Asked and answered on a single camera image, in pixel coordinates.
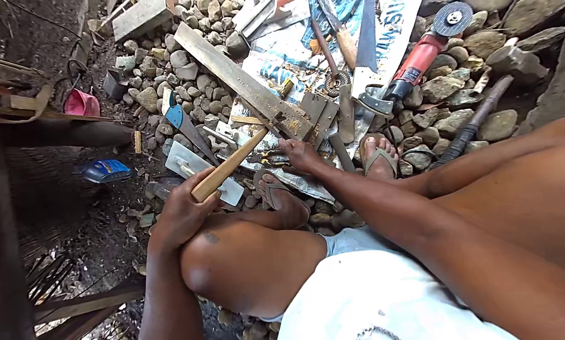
tool handle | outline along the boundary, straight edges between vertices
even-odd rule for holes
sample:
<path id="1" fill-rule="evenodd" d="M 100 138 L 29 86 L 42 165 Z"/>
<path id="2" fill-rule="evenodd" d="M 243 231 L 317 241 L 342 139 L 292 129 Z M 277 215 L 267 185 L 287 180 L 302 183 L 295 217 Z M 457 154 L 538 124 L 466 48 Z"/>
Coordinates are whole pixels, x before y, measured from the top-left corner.
<path id="1" fill-rule="evenodd" d="M 351 70 L 356 67 L 356 56 L 358 55 L 358 48 L 356 48 L 356 43 L 350 35 L 347 28 L 341 28 L 337 31 L 337 41 L 339 42 L 339 47 L 341 48 L 341 54 L 344 55 L 345 62 L 348 64 Z"/>
<path id="2" fill-rule="evenodd" d="M 455 137 L 455 140 L 446 148 L 442 157 L 437 160 L 431 167 L 432 170 L 447 164 L 451 160 L 459 158 L 459 156 L 465 151 L 465 148 L 468 146 L 468 143 L 474 138 L 476 133 L 478 133 L 478 129 L 480 127 L 475 124 L 467 124 L 466 127 L 461 129 L 459 135 Z"/>
<path id="3" fill-rule="evenodd" d="M 191 192 L 192 196 L 197 202 L 203 203 L 209 195 L 213 194 L 217 188 L 228 178 L 230 174 L 236 169 L 243 159 L 255 149 L 257 144 L 268 133 L 267 128 L 262 128 L 257 132 L 247 143 L 244 143 L 238 150 L 228 157 L 220 166 L 218 166 L 211 174 L 207 176 L 201 183 L 199 183 Z"/>

leg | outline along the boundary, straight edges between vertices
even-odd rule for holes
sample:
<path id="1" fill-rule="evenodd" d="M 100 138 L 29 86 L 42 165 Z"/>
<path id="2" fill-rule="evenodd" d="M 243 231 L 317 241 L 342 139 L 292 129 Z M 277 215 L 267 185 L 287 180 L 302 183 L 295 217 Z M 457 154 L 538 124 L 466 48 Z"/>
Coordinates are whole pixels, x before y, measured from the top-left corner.
<path id="1" fill-rule="evenodd" d="M 278 181 L 269 175 L 264 180 Z M 235 312 L 262 318 L 284 313 L 325 258 L 327 245 L 320 235 L 283 230 L 302 226 L 309 213 L 291 193 L 275 189 L 273 195 L 283 205 L 278 211 L 219 214 L 206 221 L 181 254 L 188 288 Z"/>

wooden plank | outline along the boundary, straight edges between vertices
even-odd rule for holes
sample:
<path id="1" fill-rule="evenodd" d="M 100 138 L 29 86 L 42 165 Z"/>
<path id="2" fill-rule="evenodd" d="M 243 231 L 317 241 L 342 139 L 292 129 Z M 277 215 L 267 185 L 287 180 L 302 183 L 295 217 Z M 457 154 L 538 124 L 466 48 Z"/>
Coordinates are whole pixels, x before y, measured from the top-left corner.
<path id="1" fill-rule="evenodd" d="M 290 138 L 303 140 L 314 128 L 314 124 L 283 102 L 270 89 L 248 75 L 230 58 L 216 50 L 213 45 L 197 35 L 185 23 L 180 23 L 174 38 L 211 73 L 230 86 L 270 121 L 274 122 L 276 115 L 282 112 L 282 116 L 286 119 L 277 126 Z"/>
<path id="2" fill-rule="evenodd" d="M 104 293 L 75 297 L 74 299 L 42 303 L 35 307 L 35 324 L 42 324 L 69 316 L 81 315 L 95 310 L 121 305 L 127 301 L 141 298 L 143 286 L 113 288 Z"/>
<path id="3" fill-rule="evenodd" d="M 112 20 L 114 40 L 118 43 L 139 37 L 175 15 L 174 0 L 143 0 Z"/>
<path id="4" fill-rule="evenodd" d="M 263 127 L 247 143 L 244 143 L 238 150 L 228 157 L 220 166 L 199 183 L 191 192 L 192 196 L 199 203 L 203 203 L 209 195 L 213 194 L 217 188 L 228 178 L 234 169 L 239 166 L 245 158 L 255 149 L 257 144 L 268 133 L 268 129 Z"/>
<path id="5" fill-rule="evenodd" d="M 245 117 L 245 116 L 230 116 L 235 123 L 246 123 L 246 124 L 259 124 L 263 125 L 261 120 L 257 117 Z"/>

wooden handle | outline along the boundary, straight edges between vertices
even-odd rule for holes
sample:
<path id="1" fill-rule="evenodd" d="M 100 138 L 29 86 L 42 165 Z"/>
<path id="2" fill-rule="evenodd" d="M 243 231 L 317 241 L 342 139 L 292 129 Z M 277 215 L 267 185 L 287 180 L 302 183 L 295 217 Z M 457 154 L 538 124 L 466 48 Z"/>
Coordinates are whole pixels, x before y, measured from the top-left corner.
<path id="1" fill-rule="evenodd" d="M 209 195 L 213 194 L 217 188 L 228 178 L 234 169 L 239 166 L 245 158 L 255 149 L 257 144 L 268 133 L 267 128 L 261 129 L 247 143 L 244 143 L 238 150 L 228 157 L 220 166 L 199 183 L 191 192 L 197 202 L 203 203 Z"/>
<path id="2" fill-rule="evenodd" d="M 347 62 L 348 66 L 354 70 L 354 67 L 356 67 L 358 48 L 356 48 L 356 43 L 354 42 L 354 39 L 352 39 L 350 32 L 348 32 L 345 28 L 337 31 L 337 41 L 339 42 L 341 53 L 344 55 L 345 62 Z"/>

wooden stick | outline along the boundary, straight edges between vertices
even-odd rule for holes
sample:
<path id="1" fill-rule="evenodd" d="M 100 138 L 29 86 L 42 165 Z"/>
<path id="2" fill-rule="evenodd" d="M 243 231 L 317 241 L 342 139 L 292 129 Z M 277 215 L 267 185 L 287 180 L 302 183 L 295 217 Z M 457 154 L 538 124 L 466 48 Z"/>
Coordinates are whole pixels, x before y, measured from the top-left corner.
<path id="1" fill-rule="evenodd" d="M 255 149 L 257 144 L 268 133 L 268 129 L 264 127 L 256 133 L 247 143 L 244 143 L 236 150 L 228 159 L 217 167 L 203 182 L 199 183 L 191 192 L 197 202 L 203 203 L 209 195 L 213 194 L 217 188 L 228 178 L 234 169 L 239 166 L 245 158 Z"/>

